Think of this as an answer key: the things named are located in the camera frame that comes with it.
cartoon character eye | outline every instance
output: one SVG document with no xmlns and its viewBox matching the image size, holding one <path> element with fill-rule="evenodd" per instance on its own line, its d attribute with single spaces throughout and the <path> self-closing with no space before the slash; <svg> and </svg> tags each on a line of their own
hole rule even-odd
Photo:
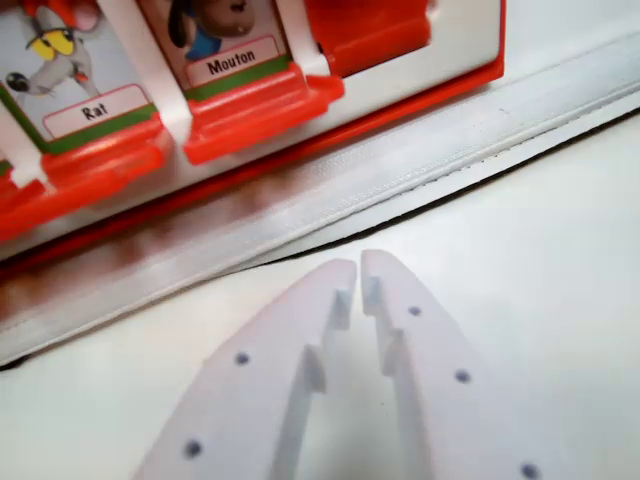
<svg viewBox="0 0 640 480">
<path fill-rule="evenodd" d="M 43 60 L 46 60 L 46 61 L 53 60 L 53 58 L 56 56 L 56 51 L 51 46 L 49 41 L 44 40 L 40 37 L 36 37 L 33 40 L 31 40 L 31 42 L 29 42 L 29 45 L 27 45 L 27 47 L 33 50 L 34 52 L 36 52 L 38 55 L 42 57 Z"/>
<path fill-rule="evenodd" d="M 73 35 L 68 30 L 51 30 L 44 34 L 45 40 L 62 55 L 71 55 L 75 50 Z"/>
</svg>

green stripe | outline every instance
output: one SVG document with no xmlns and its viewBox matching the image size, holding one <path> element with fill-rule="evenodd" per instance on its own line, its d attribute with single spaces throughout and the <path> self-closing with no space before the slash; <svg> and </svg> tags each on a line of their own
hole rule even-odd
<svg viewBox="0 0 640 480">
<path fill-rule="evenodd" d="M 281 55 L 254 67 L 229 75 L 228 77 L 221 78 L 220 80 L 214 80 L 206 85 L 187 90 L 184 96 L 187 97 L 188 100 L 206 100 L 213 95 L 227 92 L 240 85 L 245 85 L 273 75 L 274 73 L 282 72 L 287 69 L 289 62 L 291 62 L 289 55 Z"/>
<path fill-rule="evenodd" d="M 11 164 L 6 160 L 0 160 L 0 177 L 4 176 L 9 170 L 11 170 Z"/>
<path fill-rule="evenodd" d="M 42 138 L 33 123 L 31 123 L 31 120 L 29 120 L 29 118 L 24 114 L 3 85 L 0 85 L 0 100 L 2 100 L 2 103 L 7 106 L 7 109 L 15 117 L 22 129 L 41 151 L 55 154 L 73 150 L 85 145 L 86 143 L 104 137 L 105 135 L 109 135 L 110 133 L 118 132 L 123 128 L 149 120 L 151 116 L 157 112 L 155 105 L 145 105 L 144 107 L 132 110 L 131 112 L 127 112 L 119 117 L 102 122 L 94 127 L 89 127 L 57 140 L 47 142 Z"/>
<path fill-rule="evenodd" d="M 27 118 L 22 109 L 18 106 L 11 94 L 4 88 L 4 85 L 0 85 L 0 100 L 5 104 L 7 110 L 11 112 L 11 115 L 18 121 L 22 129 L 29 135 L 29 138 L 33 140 L 33 143 L 42 150 L 47 151 L 47 142 L 42 138 L 36 127 L 33 126 L 31 120 Z"/>
<path fill-rule="evenodd" d="M 51 153 L 63 153 L 73 150 L 110 133 L 119 132 L 124 128 L 149 120 L 155 112 L 157 112 L 155 105 L 145 105 L 137 110 L 102 122 L 95 127 L 89 127 L 58 140 L 53 140 L 48 144 L 47 149 Z"/>
</svg>

white plastic divider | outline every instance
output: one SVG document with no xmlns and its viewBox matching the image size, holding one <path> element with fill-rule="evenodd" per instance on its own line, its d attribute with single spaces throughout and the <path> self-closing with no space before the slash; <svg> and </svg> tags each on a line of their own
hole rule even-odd
<svg viewBox="0 0 640 480">
<path fill-rule="evenodd" d="M 519 428 L 511 393 L 410 270 L 369 250 L 361 280 L 382 371 L 394 380 L 408 479 L 571 478 L 561 462 L 541 463 L 558 454 L 552 438 Z"/>
<path fill-rule="evenodd" d="M 330 329 L 349 327 L 356 264 L 332 260 L 205 361 L 136 479 L 293 478 Z"/>
<path fill-rule="evenodd" d="M 31 141 L 7 107 L 0 102 L 0 150 L 13 166 L 11 181 L 19 188 L 34 180 L 49 186 L 49 177 L 42 170 L 42 153 Z"/>
<path fill-rule="evenodd" d="M 162 123 L 176 144 L 183 145 L 191 131 L 191 111 L 136 0 L 98 0 L 98 5 L 160 112 Z"/>
<path fill-rule="evenodd" d="M 311 33 L 304 0 L 276 0 L 276 5 L 293 61 L 305 75 L 329 75 L 327 59 Z"/>
</svg>

white tabletop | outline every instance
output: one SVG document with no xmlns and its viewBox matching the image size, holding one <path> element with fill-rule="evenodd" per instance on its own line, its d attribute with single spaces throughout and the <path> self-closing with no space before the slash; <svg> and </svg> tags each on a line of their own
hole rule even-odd
<svg viewBox="0 0 640 480">
<path fill-rule="evenodd" d="M 640 116 L 367 238 L 202 284 L 0 373 L 0 478 L 129 478 L 216 346 L 314 266 L 365 248 L 403 260 L 516 379 L 575 478 L 636 478 L 638 132 Z M 400 475 L 393 392 L 358 309 L 314 400 L 300 479 Z"/>
</svg>

cartoon card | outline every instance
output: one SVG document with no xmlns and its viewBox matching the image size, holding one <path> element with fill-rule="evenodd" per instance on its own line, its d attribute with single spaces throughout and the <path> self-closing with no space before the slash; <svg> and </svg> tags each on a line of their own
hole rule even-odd
<svg viewBox="0 0 640 480">
<path fill-rule="evenodd" d="M 5 4 L 0 100 L 43 152 L 151 118 L 156 109 L 95 0 Z"/>
<path fill-rule="evenodd" d="M 287 68 L 272 0 L 141 0 L 188 99 L 204 100 Z"/>
</svg>

